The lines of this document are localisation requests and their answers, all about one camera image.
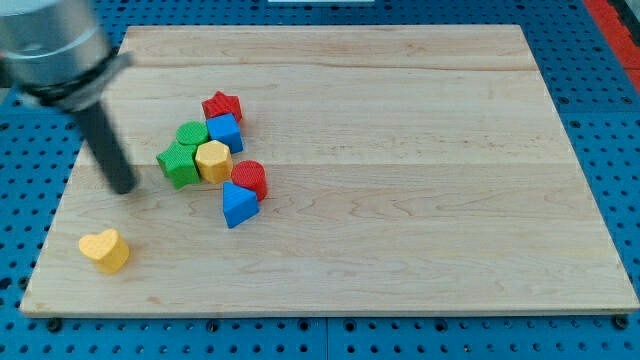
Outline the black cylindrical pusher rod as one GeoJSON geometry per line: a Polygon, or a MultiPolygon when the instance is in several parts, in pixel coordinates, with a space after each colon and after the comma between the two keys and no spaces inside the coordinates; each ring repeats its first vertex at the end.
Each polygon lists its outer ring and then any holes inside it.
{"type": "Polygon", "coordinates": [[[72,113],[90,152],[116,194],[130,193],[137,178],[100,102],[72,113]]]}

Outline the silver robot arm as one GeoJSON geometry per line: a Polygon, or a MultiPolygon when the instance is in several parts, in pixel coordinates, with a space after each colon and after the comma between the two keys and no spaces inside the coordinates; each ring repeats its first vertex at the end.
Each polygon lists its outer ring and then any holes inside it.
{"type": "Polygon", "coordinates": [[[73,117],[111,190],[131,192],[136,175],[101,103],[131,65],[84,0],[4,0],[1,54],[20,91],[73,117]]]}

